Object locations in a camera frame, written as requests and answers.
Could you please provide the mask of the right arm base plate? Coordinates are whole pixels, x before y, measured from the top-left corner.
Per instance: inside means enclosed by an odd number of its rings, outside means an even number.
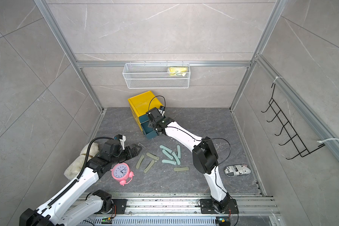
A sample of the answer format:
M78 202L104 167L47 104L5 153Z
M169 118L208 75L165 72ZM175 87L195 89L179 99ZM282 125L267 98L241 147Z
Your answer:
M214 199L200 199L198 206L201 209L201 214L238 214L238 205L235 199L228 199L218 202Z

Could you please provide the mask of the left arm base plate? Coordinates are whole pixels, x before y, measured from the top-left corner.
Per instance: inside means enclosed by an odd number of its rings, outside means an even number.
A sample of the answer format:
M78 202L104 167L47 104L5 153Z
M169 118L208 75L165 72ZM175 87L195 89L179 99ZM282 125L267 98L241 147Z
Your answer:
M104 201L102 208L96 214L124 214L127 206L127 199L110 199Z

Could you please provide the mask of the olive knife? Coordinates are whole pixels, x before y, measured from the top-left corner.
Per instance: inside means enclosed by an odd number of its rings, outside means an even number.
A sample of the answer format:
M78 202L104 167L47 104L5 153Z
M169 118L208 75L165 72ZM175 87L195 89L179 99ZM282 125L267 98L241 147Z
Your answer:
M152 161L148 164L148 166L144 169L144 173L145 173L145 174L149 172L149 170L152 168L152 166L155 164L155 162L156 162L156 160L152 160Z
M146 156L148 156L148 157L154 159L155 161L159 161L159 157L156 156L156 155L153 155L153 154L151 154L151 153L146 153Z
M145 158L145 155L142 154L142 155L140 156L139 160L138 160L137 163L136 163L136 169L139 169L139 168L140 168L140 166L141 166L141 164L142 164L144 158Z
M188 171L189 168L188 167L175 167L173 168L173 170L176 172L180 172L180 171Z

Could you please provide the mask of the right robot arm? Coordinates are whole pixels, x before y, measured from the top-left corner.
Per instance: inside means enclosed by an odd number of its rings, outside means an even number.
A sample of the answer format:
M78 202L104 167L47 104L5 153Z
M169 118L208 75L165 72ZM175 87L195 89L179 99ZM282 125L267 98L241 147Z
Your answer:
M230 194L225 189L220 177L218 153L209 137L199 137L182 128L174 119L165 116L165 106L159 108L148 104L146 115L149 118L149 127L158 135L164 134L184 145L192 153L194 167L204 175L211 192L213 209L217 213L224 213L228 209Z

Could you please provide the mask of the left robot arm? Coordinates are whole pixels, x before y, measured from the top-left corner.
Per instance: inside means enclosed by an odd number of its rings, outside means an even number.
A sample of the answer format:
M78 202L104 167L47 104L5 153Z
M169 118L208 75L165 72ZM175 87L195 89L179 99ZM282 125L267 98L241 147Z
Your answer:
M32 210L25 210L20 218L21 226L76 226L94 213L115 213L112 195L103 190L93 192L76 207L73 203L103 175L114 167L138 156L142 147L137 144L125 146L125 136L104 137L103 148L90 158L91 146L101 137L88 143L80 172L47 202Z

